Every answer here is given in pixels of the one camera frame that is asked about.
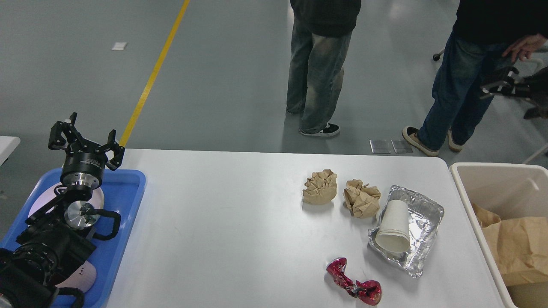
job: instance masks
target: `foil container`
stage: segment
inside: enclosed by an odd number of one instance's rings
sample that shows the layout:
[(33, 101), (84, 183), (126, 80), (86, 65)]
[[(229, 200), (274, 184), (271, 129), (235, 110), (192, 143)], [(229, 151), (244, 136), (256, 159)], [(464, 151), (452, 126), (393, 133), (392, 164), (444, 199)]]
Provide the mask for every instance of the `foil container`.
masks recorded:
[[(439, 224), (443, 218), (443, 207), (426, 196), (404, 187), (392, 185), (388, 201), (398, 199), (406, 202), (409, 211), (410, 249), (394, 254), (377, 245), (375, 236), (379, 227), (369, 230), (369, 245), (390, 263), (406, 271), (411, 277), (419, 278), (423, 274), (424, 261), (436, 239)], [(380, 214), (380, 221), (386, 206)]]

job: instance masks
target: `black jacket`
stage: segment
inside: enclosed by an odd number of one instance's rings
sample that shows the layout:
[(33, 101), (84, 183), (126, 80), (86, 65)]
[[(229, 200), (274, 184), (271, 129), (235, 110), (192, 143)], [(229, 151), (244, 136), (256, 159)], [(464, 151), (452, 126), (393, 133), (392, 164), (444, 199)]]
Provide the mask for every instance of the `black jacket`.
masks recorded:
[(361, 0), (290, 0), (295, 18), (310, 32), (340, 37), (356, 27)]
[(548, 37), (548, 0), (461, 0), (453, 31), (478, 44), (513, 43), (541, 33)]

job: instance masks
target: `blue jeans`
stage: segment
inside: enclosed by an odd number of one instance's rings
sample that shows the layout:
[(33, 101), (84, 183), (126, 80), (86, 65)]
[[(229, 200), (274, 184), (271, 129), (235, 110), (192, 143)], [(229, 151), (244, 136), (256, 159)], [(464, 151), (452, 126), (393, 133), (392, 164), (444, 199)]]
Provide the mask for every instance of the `blue jeans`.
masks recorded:
[(299, 124), (302, 132), (319, 132), (333, 116), (343, 85), (343, 63), (351, 35), (352, 32), (342, 37), (315, 35), (295, 18), (286, 111), (302, 112)]
[(501, 57), (508, 46), (470, 43), (451, 33), (432, 87), (434, 105), (417, 134), (426, 147), (439, 150), (449, 129), (456, 144), (472, 137), (493, 100), (481, 99), (480, 85), (486, 75), (511, 65), (509, 56)]

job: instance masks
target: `hand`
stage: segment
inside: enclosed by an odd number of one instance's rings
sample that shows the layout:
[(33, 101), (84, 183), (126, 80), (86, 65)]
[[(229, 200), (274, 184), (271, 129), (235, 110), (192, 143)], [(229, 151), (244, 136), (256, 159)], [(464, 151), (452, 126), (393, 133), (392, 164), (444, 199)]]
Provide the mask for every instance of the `hand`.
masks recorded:
[(507, 56), (511, 52), (512, 62), (516, 62), (517, 58), (521, 61), (525, 60), (525, 58), (530, 59), (531, 54), (544, 45), (546, 40), (547, 39), (540, 33), (535, 35), (526, 35), (515, 41), (514, 44), (510, 45), (503, 52), (503, 57)]

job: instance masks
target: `blue tray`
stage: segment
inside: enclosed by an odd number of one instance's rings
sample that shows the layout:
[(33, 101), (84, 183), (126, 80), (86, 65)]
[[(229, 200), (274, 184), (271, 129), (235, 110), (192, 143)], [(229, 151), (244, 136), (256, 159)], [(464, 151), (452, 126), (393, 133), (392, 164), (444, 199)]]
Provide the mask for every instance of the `blue tray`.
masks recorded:
[[(25, 205), (15, 218), (15, 222), (9, 228), (8, 233), (0, 243), (0, 247), (15, 250), (19, 247), (15, 238), (27, 228), (25, 220), (28, 217), (34, 201), (48, 188), (59, 182), (61, 168), (53, 169), (44, 174)], [(105, 170), (101, 188), (105, 194), (105, 209), (114, 210), (122, 216), (118, 235), (109, 241), (93, 239), (92, 243), (97, 249), (89, 257), (88, 261), (97, 269), (97, 279), (92, 288), (85, 293), (85, 308), (102, 307), (109, 298), (122, 261), (125, 245), (128, 243), (129, 234), (132, 231), (135, 216), (141, 205), (141, 199), (145, 192), (146, 178), (141, 171), (137, 170), (116, 170), (115, 172)], [(109, 234), (112, 231), (112, 219), (99, 219), (95, 224), (98, 233)], [(58, 296), (52, 307), (70, 307), (74, 297)]]

